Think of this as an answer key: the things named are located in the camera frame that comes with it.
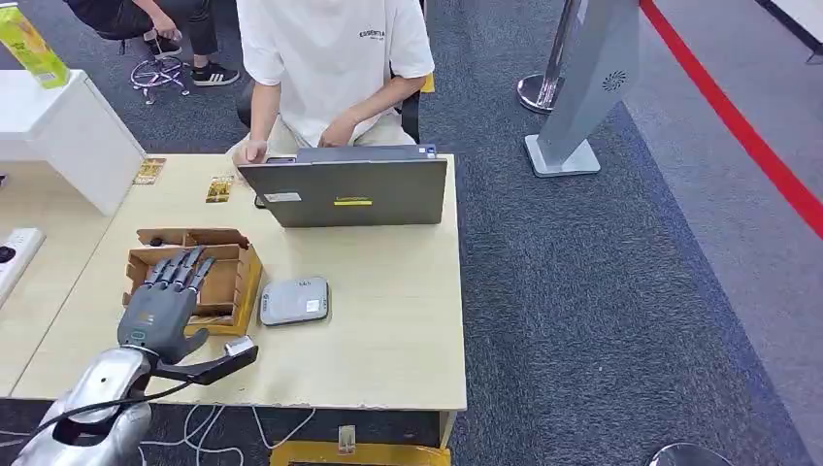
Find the black sneaker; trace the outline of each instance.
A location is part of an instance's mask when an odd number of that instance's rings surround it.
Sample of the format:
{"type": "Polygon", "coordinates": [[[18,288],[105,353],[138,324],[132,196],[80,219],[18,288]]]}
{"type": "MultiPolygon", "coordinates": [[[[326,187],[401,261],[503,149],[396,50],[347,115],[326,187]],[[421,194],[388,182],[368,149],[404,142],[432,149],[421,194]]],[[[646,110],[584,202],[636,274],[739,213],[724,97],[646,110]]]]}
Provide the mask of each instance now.
{"type": "Polygon", "coordinates": [[[167,56],[177,55],[182,51],[179,45],[160,35],[158,35],[155,39],[145,42],[148,46],[148,50],[151,51],[154,58],[158,60],[167,56]]]}
{"type": "Polygon", "coordinates": [[[194,85],[226,85],[240,77],[240,72],[223,68],[218,63],[209,63],[203,68],[191,69],[194,85]]]}

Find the laptop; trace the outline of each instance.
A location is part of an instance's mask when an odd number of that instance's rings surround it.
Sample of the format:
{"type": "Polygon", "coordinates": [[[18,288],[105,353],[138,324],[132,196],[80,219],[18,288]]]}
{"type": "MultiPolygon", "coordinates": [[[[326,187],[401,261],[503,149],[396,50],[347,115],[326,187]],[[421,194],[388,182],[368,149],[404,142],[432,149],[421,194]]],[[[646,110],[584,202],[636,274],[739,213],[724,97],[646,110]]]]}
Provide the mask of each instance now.
{"type": "Polygon", "coordinates": [[[446,168],[433,146],[300,149],[238,167],[290,228],[440,223],[446,168]]]}

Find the stanchion post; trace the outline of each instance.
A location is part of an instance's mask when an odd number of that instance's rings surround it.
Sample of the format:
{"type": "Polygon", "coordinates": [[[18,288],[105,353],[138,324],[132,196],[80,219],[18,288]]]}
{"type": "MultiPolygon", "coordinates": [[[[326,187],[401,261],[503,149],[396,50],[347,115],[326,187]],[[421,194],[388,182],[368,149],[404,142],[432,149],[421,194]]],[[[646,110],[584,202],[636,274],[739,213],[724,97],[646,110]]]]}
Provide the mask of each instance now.
{"type": "Polygon", "coordinates": [[[551,55],[545,73],[527,76],[517,83],[517,97],[523,107],[539,114],[549,114],[560,88],[563,87],[563,78],[560,71],[564,61],[566,41],[575,23],[575,16],[580,9],[580,0],[566,0],[554,44],[551,46],[551,55]]]}

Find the white cabinet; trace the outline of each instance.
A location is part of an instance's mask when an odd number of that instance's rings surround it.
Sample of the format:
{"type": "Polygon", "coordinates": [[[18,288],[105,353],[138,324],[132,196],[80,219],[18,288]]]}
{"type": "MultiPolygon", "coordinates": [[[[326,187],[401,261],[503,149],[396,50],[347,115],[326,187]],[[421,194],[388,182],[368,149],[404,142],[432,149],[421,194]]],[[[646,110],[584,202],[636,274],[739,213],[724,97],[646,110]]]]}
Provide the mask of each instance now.
{"type": "Polygon", "coordinates": [[[772,0],[817,42],[823,42],[823,0],[772,0]]]}
{"type": "Polygon", "coordinates": [[[57,89],[0,71],[0,106],[0,161],[45,160],[101,213],[116,212],[146,152],[84,71],[57,89]]]}

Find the wooden table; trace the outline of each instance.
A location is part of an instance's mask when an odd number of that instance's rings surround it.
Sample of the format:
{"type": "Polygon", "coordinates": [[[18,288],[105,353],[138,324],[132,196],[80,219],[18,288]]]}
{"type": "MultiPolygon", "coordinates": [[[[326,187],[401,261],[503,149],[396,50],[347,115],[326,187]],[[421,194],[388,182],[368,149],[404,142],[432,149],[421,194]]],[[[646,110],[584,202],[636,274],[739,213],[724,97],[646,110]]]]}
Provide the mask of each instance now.
{"type": "MultiPolygon", "coordinates": [[[[126,197],[13,395],[57,397],[95,354],[116,345],[136,230],[231,227],[254,244],[268,280],[325,277],[330,317],[270,328],[255,314],[254,364],[166,401],[440,412],[445,445],[466,409],[453,158],[446,157],[440,225],[286,230],[253,207],[253,192],[240,183],[229,202],[205,203],[211,178],[233,173],[224,155],[169,156],[155,185],[134,186],[126,197]]],[[[226,341],[211,337],[183,363],[217,358],[226,341]]],[[[148,391],[173,384],[155,379],[148,391]]]]}
{"type": "Polygon", "coordinates": [[[46,234],[0,308],[0,395],[7,396],[112,218],[101,215],[47,162],[4,162],[0,173],[9,175],[0,188],[0,239],[20,227],[46,234]]]}

